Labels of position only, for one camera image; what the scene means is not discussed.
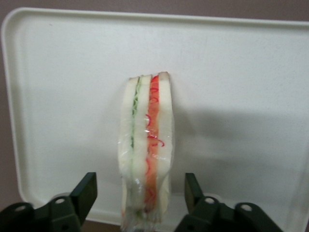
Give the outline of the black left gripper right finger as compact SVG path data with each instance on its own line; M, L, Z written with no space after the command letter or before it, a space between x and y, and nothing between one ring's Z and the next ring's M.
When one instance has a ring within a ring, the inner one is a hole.
M205 196L193 173L185 174L184 198L188 214L177 232L281 232L282 229L257 205L238 203L234 208Z

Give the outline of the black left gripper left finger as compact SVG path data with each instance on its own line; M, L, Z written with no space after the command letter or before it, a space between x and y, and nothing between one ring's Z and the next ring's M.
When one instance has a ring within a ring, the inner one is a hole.
M98 196L97 175L87 173L69 194L39 208L14 203L0 212L2 232L80 232Z

